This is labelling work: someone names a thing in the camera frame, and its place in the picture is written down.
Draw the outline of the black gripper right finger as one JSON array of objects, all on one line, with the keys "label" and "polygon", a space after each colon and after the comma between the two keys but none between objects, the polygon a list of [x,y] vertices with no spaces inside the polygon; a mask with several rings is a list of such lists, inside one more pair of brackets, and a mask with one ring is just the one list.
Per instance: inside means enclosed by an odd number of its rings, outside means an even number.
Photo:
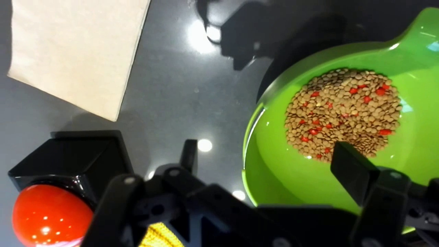
[{"label": "black gripper right finger", "polygon": [[331,171],[361,207],[352,232],[354,247],[400,247],[408,208],[409,178],[374,165],[352,144],[334,147]]}]

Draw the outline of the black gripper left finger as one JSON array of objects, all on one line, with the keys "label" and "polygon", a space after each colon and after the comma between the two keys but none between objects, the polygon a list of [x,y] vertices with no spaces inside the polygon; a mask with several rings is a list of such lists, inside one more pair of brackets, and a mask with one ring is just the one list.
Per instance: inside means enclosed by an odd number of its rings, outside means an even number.
[{"label": "black gripper left finger", "polygon": [[132,215],[142,184],[143,178],[135,174],[121,174],[110,181],[81,247],[136,247],[139,244]]}]

